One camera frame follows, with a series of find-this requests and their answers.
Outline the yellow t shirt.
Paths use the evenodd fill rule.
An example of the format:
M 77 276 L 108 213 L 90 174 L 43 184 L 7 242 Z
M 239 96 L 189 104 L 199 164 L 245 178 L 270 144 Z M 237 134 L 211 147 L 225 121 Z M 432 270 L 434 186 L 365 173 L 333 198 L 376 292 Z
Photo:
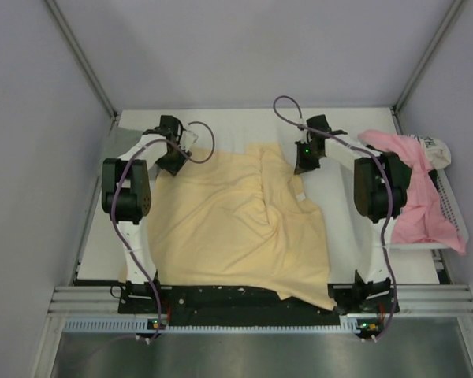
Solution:
M 322 309 L 330 258 L 320 207 L 305 193 L 277 143 L 217 151 L 172 176 L 158 175 L 137 238 L 122 232 L 128 265 L 170 286 L 249 286 Z

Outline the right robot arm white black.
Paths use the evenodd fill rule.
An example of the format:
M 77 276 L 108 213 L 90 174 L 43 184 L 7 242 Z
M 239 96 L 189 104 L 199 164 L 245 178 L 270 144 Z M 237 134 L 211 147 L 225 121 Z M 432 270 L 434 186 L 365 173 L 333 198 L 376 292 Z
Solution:
M 412 170 L 393 152 L 382 152 L 365 146 L 343 130 L 333 130 L 325 115 L 300 120 L 303 133 L 296 141 L 296 166 L 300 175 L 320 167 L 323 158 L 336 161 L 342 172 L 348 211 L 359 250 L 356 279 L 363 281 L 352 292 L 354 306 L 371 311 L 382 297 L 369 283 L 380 283 L 391 277 L 389 258 L 390 234 L 407 202 Z

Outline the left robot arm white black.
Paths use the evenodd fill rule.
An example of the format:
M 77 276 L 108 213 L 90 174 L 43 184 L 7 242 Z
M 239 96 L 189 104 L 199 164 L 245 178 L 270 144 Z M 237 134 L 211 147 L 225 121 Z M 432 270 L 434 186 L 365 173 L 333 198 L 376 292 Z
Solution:
M 147 215 L 151 209 L 149 169 L 157 167 L 172 176 L 182 169 L 197 135 L 172 115 L 160 116 L 156 128 L 143 132 L 126 152 L 107 157 L 102 163 L 102 210 L 110 217 L 123 244 L 131 284 L 155 278 L 147 237 Z

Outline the folded grey t shirt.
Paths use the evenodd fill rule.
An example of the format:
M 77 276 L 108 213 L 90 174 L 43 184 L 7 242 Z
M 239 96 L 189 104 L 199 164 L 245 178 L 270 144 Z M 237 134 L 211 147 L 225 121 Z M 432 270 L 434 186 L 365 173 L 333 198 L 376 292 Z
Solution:
M 116 127 L 105 142 L 102 161 L 107 158 L 118 158 L 127 153 L 140 141 L 142 134 L 140 130 Z

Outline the white printed t shirt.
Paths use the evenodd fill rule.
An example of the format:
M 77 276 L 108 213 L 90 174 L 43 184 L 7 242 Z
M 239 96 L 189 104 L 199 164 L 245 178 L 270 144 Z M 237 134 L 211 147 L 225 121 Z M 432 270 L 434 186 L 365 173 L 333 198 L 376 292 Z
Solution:
M 410 135 L 410 137 L 419 142 L 433 169 L 445 169 L 451 164 L 452 156 L 450 149 L 440 139 L 421 135 Z

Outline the white laundry basket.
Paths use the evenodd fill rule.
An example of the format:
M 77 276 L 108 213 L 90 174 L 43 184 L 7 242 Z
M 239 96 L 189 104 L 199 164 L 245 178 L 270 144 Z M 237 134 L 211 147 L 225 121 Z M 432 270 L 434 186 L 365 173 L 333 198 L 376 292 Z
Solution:
M 437 170 L 436 187 L 441 199 L 443 216 L 456 228 L 465 242 L 469 240 L 469 233 L 456 201 L 453 189 L 444 169 Z M 451 250 L 443 243 L 387 243 L 391 250 Z

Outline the pink t shirt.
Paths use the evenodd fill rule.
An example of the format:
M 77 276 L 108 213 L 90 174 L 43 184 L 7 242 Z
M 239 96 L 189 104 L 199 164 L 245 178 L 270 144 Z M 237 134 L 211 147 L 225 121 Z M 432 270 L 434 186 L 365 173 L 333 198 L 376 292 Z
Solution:
M 460 255 L 467 243 L 443 216 L 441 199 L 430 173 L 434 171 L 419 142 L 410 135 L 391 135 L 368 130 L 359 141 L 383 152 L 393 152 L 411 170 L 407 202 L 397 217 L 391 234 L 392 243 L 443 243 Z

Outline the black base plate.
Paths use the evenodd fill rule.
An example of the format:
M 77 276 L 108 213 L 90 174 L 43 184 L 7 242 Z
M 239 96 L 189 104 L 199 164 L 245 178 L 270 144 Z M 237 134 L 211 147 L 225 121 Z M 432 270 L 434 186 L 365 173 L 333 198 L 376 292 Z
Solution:
M 151 315 L 168 325 L 296 326 L 335 325 L 340 317 L 368 314 L 378 322 L 400 307 L 388 280 L 382 283 L 330 284 L 333 309 L 274 291 L 245 286 L 157 286 L 120 283 L 119 314 Z

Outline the aluminium front rail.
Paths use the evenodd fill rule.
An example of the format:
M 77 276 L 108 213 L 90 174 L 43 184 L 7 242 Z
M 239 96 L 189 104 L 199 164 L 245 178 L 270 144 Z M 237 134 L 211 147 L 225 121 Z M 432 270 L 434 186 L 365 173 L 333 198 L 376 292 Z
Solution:
M 398 317 L 473 317 L 467 285 L 399 285 Z M 116 315 L 118 300 L 105 287 L 56 287 L 47 312 L 51 316 Z

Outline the left aluminium corner post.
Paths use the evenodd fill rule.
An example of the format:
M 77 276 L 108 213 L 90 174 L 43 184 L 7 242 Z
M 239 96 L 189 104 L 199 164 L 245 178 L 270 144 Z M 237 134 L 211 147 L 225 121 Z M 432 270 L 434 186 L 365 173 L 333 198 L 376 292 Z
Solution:
M 43 0 L 43 4 L 46 6 L 48 13 L 60 31 L 61 37 L 65 41 L 69 52 L 73 56 L 73 59 L 78 65 L 88 86 L 99 101 L 99 104 L 103 107 L 110 119 L 115 119 L 117 116 L 117 110 L 113 107 L 110 98 L 106 94 L 95 70 L 92 68 L 90 61 L 79 44 L 58 2 L 55 0 Z

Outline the aluminium corner post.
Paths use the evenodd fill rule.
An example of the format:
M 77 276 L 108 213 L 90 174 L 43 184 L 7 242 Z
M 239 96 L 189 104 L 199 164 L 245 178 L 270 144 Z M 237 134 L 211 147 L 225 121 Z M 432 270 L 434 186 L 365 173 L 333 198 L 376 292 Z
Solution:
M 79 44 L 58 2 L 55 0 L 43 0 L 43 4 L 46 6 L 48 13 L 60 31 L 61 37 L 65 41 L 69 52 L 73 56 L 73 59 L 78 65 L 88 86 L 99 101 L 99 104 L 103 107 L 110 119 L 115 119 L 117 116 L 117 110 L 113 107 L 110 98 L 106 94 L 95 70 L 92 68 L 90 61 Z
M 393 105 L 393 113 L 396 116 L 399 115 L 407 105 L 414 90 L 419 85 L 420 80 L 439 51 L 440 46 L 445 41 L 450 30 L 454 27 L 467 4 L 467 0 L 454 0 L 450 2 L 445 15 L 442 17 L 440 24 L 435 29 L 433 36 L 426 45 L 426 49 L 422 52 L 417 65 L 412 70 L 403 90 Z

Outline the right aluminium corner post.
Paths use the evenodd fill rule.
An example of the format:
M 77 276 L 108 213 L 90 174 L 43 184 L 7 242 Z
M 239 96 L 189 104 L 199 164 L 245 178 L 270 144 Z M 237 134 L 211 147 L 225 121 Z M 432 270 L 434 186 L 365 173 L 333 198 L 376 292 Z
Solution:
M 396 116 L 399 115 L 407 105 L 414 90 L 419 85 L 420 80 L 439 51 L 440 46 L 445 41 L 450 30 L 454 27 L 467 4 L 467 0 L 454 0 L 450 2 L 445 15 L 442 17 L 440 24 L 435 29 L 433 36 L 426 45 L 426 49 L 422 52 L 417 65 L 412 70 L 403 90 L 393 105 L 393 113 Z

